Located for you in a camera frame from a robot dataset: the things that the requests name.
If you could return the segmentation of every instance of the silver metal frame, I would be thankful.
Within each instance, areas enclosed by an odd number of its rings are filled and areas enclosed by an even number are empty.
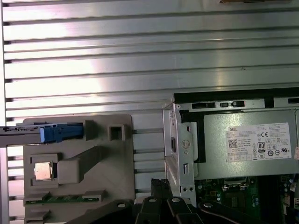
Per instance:
[[[244,112],[258,112],[258,111],[278,111],[282,108],[299,109],[299,104],[288,103],[289,98],[274,98],[274,108],[265,108],[264,99],[251,99],[238,101],[245,101],[245,107],[242,107]],[[197,153],[197,125],[195,122],[182,123],[180,110],[188,110],[189,112],[204,112],[204,111],[225,111],[225,110],[239,110],[238,107],[231,106],[233,101],[213,101],[216,103],[215,108],[193,109],[192,103],[175,104],[172,103],[163,111],[164,121],[164,147],[165,147],[165,161],[166,161],[166,175],[172,180],[171,187],[177,189],[177,195],[190,198],[192,204],[196,206],[195,191],[189,191],[188,188],[194,188],[194,180],[199,176],[199,167],[194,161],[198,158]],[[228,107],[220,107],[220,103],[229,103]],[[176,152],[173,152],[171,139],[176,142]],[[183,141],[189,141],[190,147],[188,151],[183,147]],[[297,140],[299,143],[299,132],[297,132]]]
[[[161,108],[173,93],[299,85],[297,0],[3,3],[4,59],[12,62],[5,64],[6,124],[131,114],[137,197],[149,195],[151,178],[165,177]],[[14,159],[22,147],[8,147],[7,154],[10,216],[20,219],[23,169]],[[174,157],[166,160],[176,166]]]
[[[198,156],[197,136],[188,131],[196,130],[196,123],[181,122],[180,105],[171,104],[168,108],[163,112],[164,125],[168,125],[164,127],[166,173],[171,174],[167,178],[176,189],[174,195],[189,198],[196,207],[193,161]]]
[[[2,0],[0,0],[0,126],[6,125],[6,105],[5,105],[5,76],[4,76],[4,50],[3,50],[3,13]],[[0,217],[1,223],[9,223],[9,194],[8,194],[8,168],[7,149],[0,148]]]

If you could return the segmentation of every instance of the green circuit board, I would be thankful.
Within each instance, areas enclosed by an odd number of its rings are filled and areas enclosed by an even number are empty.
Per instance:
[[[228,189],[223,187],[227,183],[225,179],[197,181],[197,198],[204,201],[215,201],[250,216],[260,218],[257,178],[247,178],[247,187],[241,188],[238,184],[232,184]]]
[[[46,203],[82,203],[82,202],[97,202],[98,198],[83,198],[82,196],[49,196],[40,201],[27,201],[26,204],[46,204]]]

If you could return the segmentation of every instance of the electronic component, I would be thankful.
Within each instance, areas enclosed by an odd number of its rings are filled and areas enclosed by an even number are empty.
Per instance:
[[[52,162],[35,163],[34,175],[35,175],[37,181],[52,180],[52,177],[53,177]]]
[[[83,198],[82,195],[67,196],[47,196],[42,200],[26,201],[26,204],[46,204],[46,203],[78,203],[78,202],[97,202],[98,198]]]
[[[196,182],[196,186],[199,201],[211,200],[260,218],[256,177],[200,180]]]
[[[280,148],[278,142],[275,144],[270,143],[270,139],[265,139],[267,142],[262,141],[262,138],[265,137],[264,134],[267,133],[268,135],[269,131],[258,133],[255,130],[256,133],[249,134],[250,138],[246,139],[248,141],[247,145],[238,143],[237,138],[240,137],[232,139],[232,137],[225,135],[227,131],[239,133],[240,130],[237,130],[236,127],[250,131],[259,128],[260,125],[267,125],[269,129],[271,124],[280,124],[278,126],[281,132],[283,132],[283,129],[289,129],[285,137],[288,140],[288,148],[290,148],[291,144],[295,144],[297,141],[297,115],[289,109],[288,99],[290,97],[298,98],[295,89],[292,92],[288,88],[263,89],[259,90],[258,93],[256,90],[176,93],[174,94],[173,104],[164,109],[164,120],[169,120],[164,124],[164,130],[171,130],[164,136],[165,154],[166,156],[172,156],[171,152],[167,152],[167,150],[171,150],[171,138],[178,141],[184,140],[187,135],[192,135],[195,140],[188,147],[191,148],[189,150],[192,151],[193,158],[188,158],[188,163],[195,162],[197,164],[194,166],[193,171],[198,173],[198,175],[194,175],[195,180],[299,172],[296,161],[289,160],[286,162],[284,160],[291,158],[290,150],[285,152],[284,147],[282,147],[284,149],[282,152],[278,149]],[[276,99],[285,99],[285,101],[283,104],[274,106]],[[270,107],[279,107],[279,110],[269,111],[267,108]],[[177,128],[176,131],[174,128],[167,127],[168,124],[173,124],[172,126]],[[261,162],[253,165],[252,163],[257,160]],[[235,162],[238,163],[240,172],[235,171]],[[260,168],[263,163],[267,163],[267,169]],[[191,180],[192,178],[188,179],[190,183],[187,185],[193,185]],[[185,183],[182,180],[176,180],[175,182]]]
[[[286,176],[281,176],[281,177],[280,177],[280,181],[281,181],[281,182],[286,182],[286,181],[287,181]]]
[[[243,192],[225,193],[222,203],[230,208],[245,212],[245,194]]]

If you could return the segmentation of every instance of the screw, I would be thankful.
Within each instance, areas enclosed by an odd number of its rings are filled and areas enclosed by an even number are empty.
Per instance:
[[[119,208],[124,208],[126,205],[125,204],[122,204],[122,203],[120,203],[120,204],[118,204],[117,205],[117,207],[119,207]]]
[[[173,201],[173,202],[179,202],[179,201],[180,201],[180,199],[179,199],[179,198],[177,198],[177,197],[174,197],[174,198],[172,199],[172,201]]]
[[[205,206],[206,208],[211,208],[211,207],[213,207],[213,205],[212,205],[211,203],[209,203],[209,202],[204,203],[204,206]]]

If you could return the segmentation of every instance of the rectangular opening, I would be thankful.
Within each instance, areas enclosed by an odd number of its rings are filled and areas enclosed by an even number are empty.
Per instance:
[[[171,149],[175,153],[177,151],[176,149],[176,139],[171,137]]]
[[[216,103],[197,103],[192,104],[192,109],[215,108]]]
[[[111,140],[122,140],[121,127],[110,127]]]
[[[189,165],[188,165],[188,163],[184,164],[184,174],[189,174]]]
[[[273,108],[274,107],[274,98],[273,97],[266,97],[264,99],[265,108]]]
[[[289,98],[289,104],[299,104],[299,98]]]

